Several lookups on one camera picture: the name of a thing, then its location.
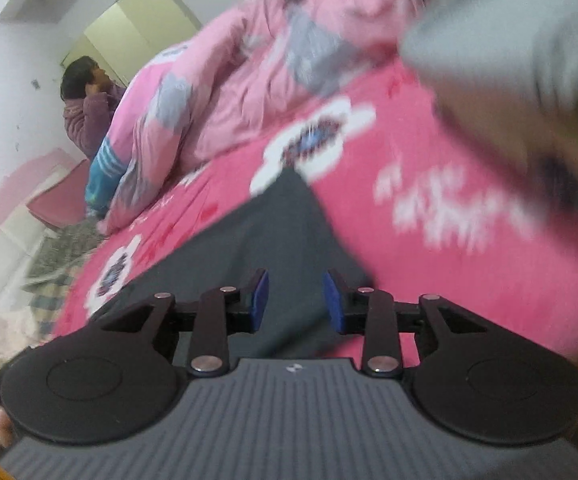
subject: pink pillow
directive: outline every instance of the pink pillow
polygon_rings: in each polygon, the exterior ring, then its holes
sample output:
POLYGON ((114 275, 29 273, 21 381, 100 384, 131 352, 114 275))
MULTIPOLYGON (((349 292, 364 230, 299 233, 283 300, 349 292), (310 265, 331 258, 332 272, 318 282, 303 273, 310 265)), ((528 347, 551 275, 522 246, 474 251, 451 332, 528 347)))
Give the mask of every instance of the pink pillow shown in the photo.
POLYGON ((89 161, 80 162, 55 186, 35 196, 26 204, 29 211, 51 227, 63 228, 85 219, 85 187, 89 161))

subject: hand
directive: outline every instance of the hand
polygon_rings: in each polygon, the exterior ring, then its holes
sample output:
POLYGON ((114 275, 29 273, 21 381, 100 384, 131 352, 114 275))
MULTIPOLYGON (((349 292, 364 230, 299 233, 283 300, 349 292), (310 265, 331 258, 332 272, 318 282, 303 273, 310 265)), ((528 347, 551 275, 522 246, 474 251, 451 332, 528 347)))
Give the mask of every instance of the hand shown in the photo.
POLYGON ((89 97, 91 95, 99 94, 101 91, 102 90, 100 88, 100 85, 97 85, 95 83, 93 83, 93 84, 87 83, 85 86, 85 93, 86 93, 87 97, 89 97))

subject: gray patch on quilt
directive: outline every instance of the gray patch on quilt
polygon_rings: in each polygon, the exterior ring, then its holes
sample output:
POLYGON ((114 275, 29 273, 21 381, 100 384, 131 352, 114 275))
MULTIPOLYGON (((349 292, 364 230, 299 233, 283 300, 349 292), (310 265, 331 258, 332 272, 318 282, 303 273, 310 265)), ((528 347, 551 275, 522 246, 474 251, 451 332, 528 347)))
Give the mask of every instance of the gray patch on quilt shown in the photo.
POLYGON ((153 202, 160 191, 160 186, 154 186, 144 178, 140 166, 135 160, 129 164, 118 186, 118 199, 126 208, 146 208, 153 202))
POLYGON ((358 60, 360 51, 339 34, 332 34, 296 10, 289 17, 285 61, 291 76, 310 93, 328 97, 358 60))
POLYGON ((191 91, 191 85, 184 78, 178 78, 169 72, 160 82, 156 94, 149 103, 147 123, 155 118, 165 128, 181 134, 184 124, 191 122, 189 110, 191 91))

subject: person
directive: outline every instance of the person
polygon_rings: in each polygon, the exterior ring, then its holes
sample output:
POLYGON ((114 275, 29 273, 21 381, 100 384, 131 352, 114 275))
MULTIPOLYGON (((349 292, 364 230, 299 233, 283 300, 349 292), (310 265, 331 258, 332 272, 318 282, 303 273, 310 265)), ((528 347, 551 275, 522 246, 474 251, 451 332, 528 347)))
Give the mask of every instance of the person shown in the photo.
POLYGON ((60 85, 64 127, 89 160, 98 153, 125 90, 89 56, 75 60, 65 70, 60 85))

